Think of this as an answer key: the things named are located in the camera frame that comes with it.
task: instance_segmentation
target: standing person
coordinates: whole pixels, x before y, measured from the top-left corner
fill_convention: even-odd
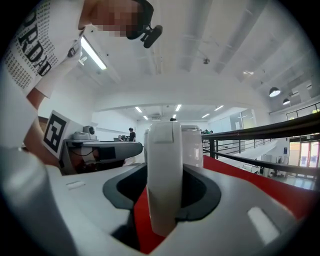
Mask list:
[[[80,58],[81,38],[88,25],[117,36],[136,39],[151,23],[154,9],[147,0],[42,0],[25,18],[8,46],[0,67],[6,80],[20,87],[38,110],[50,98],[54,85]],[[29,152],[45,165],[60,167],[59,160],[42,144],[38,118],[24,138]]]
[[[130,131],[129,141],[130,142],[135,142],[136,141],[136,133],[134,132],[134,129],[130,127],[129,131]]]

